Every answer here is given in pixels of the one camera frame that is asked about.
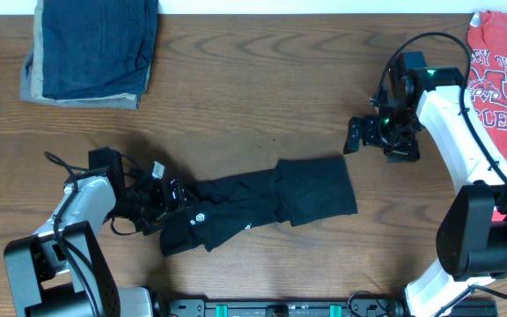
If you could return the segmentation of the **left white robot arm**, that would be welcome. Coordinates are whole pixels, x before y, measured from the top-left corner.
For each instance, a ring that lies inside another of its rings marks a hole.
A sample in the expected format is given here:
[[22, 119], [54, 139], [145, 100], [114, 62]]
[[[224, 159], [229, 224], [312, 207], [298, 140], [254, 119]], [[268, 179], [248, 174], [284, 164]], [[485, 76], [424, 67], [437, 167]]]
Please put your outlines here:
[[195, 199], [176, 181], [128, 192], [121, 175], [94, 170], [75, 174], [47, 222], [4, 249], [19, 316], [168, 316], [170, 307], [147, 286], [114, 281], [98, 243], [103, 224], [133, 222], [149, 235]]

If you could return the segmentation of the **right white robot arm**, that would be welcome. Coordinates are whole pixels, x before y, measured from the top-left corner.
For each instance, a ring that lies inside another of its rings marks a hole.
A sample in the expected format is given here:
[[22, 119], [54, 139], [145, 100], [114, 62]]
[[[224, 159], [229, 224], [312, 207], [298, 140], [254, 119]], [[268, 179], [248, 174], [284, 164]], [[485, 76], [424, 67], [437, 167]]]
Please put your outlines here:
[[416, 133], [432, 136], [456, 196], [437, 230], [436, 260], [387, 313], [450, 316], [507, 277], [507, 160], [474, 115], [459, 69], [389, 66], [385, 75], [390, 84], [372, 101], [377, 114], [349, 120], [343, 151], [371, 146], [395, 162], [416, 162]]

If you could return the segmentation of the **black t-shirt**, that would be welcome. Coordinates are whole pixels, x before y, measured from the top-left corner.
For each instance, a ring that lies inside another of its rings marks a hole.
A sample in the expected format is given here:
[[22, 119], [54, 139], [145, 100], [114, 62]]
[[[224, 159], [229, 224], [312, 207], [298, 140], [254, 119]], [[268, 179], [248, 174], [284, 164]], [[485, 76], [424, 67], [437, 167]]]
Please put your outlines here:
[[187, 186], [195, 201], [165, 221], [163, 256], [203, 246], [207, 251], [254, 227], [288, 222], [306, 225], [355, 215], [357, 205], [345, 159], [278, 161], [272, 169]]

